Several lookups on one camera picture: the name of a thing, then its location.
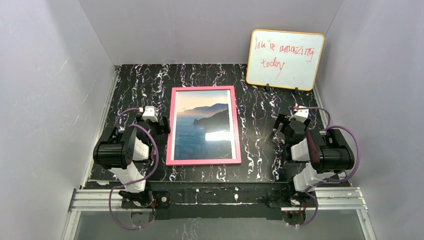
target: framed photo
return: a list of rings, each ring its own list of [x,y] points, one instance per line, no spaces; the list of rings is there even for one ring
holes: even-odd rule
[[[174,87],[166,165],[241,164],[234,86]]]

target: coastline photo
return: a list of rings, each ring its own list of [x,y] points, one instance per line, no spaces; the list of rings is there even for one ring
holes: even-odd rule
[[[176,94],[174,160],[233,158],[229,94],[229,90]]]

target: sky in photo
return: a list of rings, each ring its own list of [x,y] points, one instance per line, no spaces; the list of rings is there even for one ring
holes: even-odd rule
[[[214,104],[228,104],[229,90],[179,91],[175,103],[177,113]]]

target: black marble surface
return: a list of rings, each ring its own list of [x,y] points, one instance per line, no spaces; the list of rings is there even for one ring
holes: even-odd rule
[[[245,64],[135,64],[121,67],[106,125],[115,124],[116,116],[128,109],[156,106],[159,115],[169,116],[173,87],[234,85],[241,147],[241,165],[166,166],[166,145],[159,144],[160,162],[152,181],[187,182],[284,182],[304,166],[281,159],[281,135],[273,133],[278,114],[290,115],[295,106],[316,107],[313,91],[250,85],[246,82]],[[124,115],[120,125],[135,121],[136,113]],[[310,114],[310,129],[323,128],[318,112]],[[153,163],[136,163],[142,175]],[[99,165],[94,165],[89,181],[117,181]]]

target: white wall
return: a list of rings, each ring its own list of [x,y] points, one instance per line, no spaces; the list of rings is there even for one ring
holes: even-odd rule
[[[325,34],[343,0],[79,0],[115,65],[247,63],[252,31]]]
[[[62,237],[113,76],[77,0],[0,3],[1,239]]]
[[[362,189],[378,239],[422,239],[424,2],[343,3],[317,77],[333,124],[352,129]]]

